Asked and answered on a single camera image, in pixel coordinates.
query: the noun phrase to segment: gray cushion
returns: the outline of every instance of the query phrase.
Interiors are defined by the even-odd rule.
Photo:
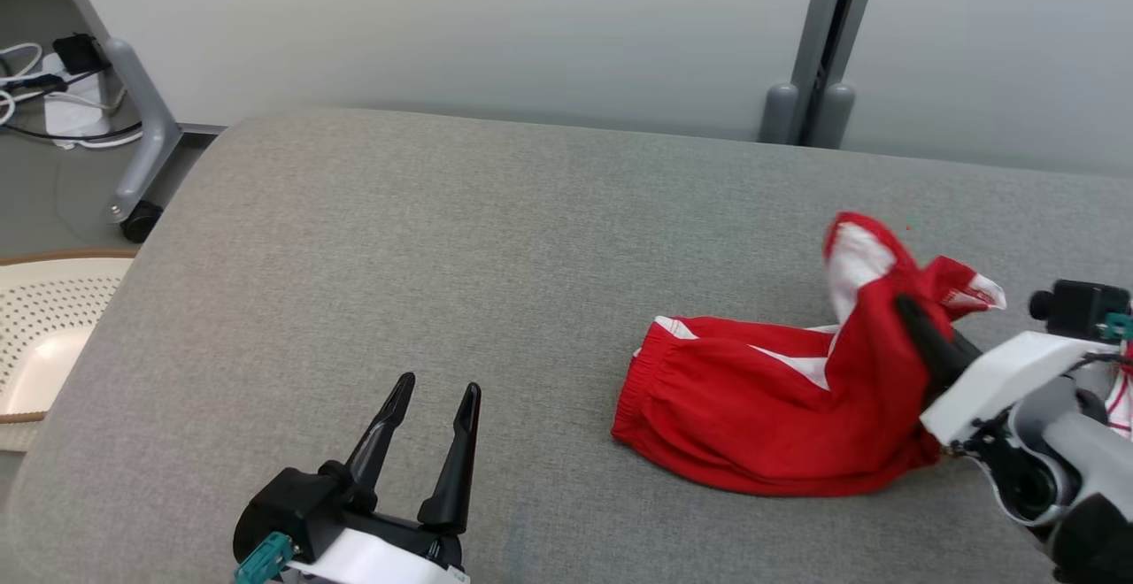
[[[1026,297],[1056,278],[1127,282],[1127,189],[424,115],[245,121],[189,173],[62,389],[12,543],[52,582],[223,582],[248,498],[343,459],[415,370],[380,507],[415,515],[478,381],[475,582],[1042,581],[969,463],[867,497],[755,498],[620,447],[614,405],[655,314],[830,322],[838,210],[1000,282],[1013,307],[963,323],[987,346],[1036,328]]]

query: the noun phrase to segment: white wall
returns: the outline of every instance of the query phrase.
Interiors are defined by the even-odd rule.
[[[1133,0],[869,0],[842,147],[1133,173]]]
[[[752,139],[809,0],[91,0],[174,117],[307,103]]]

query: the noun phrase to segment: gray post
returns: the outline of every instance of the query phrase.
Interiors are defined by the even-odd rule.
[[[108,223],[118,223],[129,217],[134,206],[145,196],[154,177],[181,139],[181,128],[159,95],[157,87],[146,75],[134,48],[125,40],[111,37],[103,44],[103,50],[142,116],[143,136],[134,160],[126,167],[126,172],[102,214]]]
[[[791,82],[776,84],[767,92],[758,141],[772,144],[798,144],[811,93],[823,66],[826,34],[838,0],[810,0],[799,37]]]
[[[861,26],[867,2],[869,0],[850,0],[846,6],[845,19],[827,69],[826,84],[816,98],[819,103],[815,109],[815,119],[810,124],[810,135],[808,139],[800,139],[801,144],[824,149],[842,146],[842,136],[845,135],[855,95],[853,87],[842,82],[842,76],[850,61],[850,52],[853,51],[853,42],[858,36],[858,27]]]

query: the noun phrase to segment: red cloth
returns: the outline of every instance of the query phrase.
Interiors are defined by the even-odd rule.
[[[920,301],[951,336],[949,320],[1002,307],[1003,290],[943,256],[919,269],[887,228],[850,212],[824,256],[840,325],[657,318],[614,438],[689,480],[763,496],[863,493],[936,463],[919,420],[928,371],[894,299]]]

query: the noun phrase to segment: white perforated chair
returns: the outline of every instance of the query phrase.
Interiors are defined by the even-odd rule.
[[[69,251],[0,263],[0,449],[26,451],[133,251]]]

